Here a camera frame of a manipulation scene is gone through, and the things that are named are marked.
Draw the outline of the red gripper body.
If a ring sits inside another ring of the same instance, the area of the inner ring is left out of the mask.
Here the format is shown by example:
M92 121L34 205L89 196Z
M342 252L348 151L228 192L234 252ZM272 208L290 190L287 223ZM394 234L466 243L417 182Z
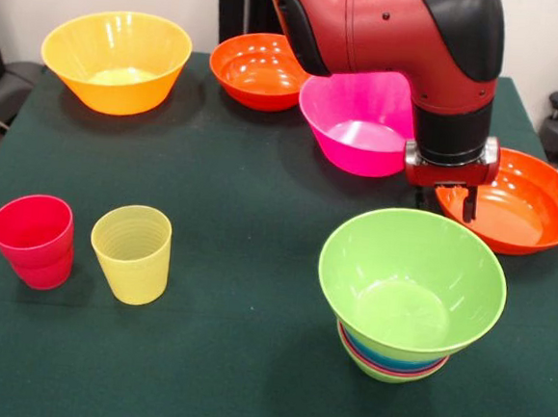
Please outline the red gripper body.
M407 180L418 187L464 186L479 187L491 184L499 169L499 139L489 136L481 155L469 164L441 166L423 159L415 140L405 142L405 174Z

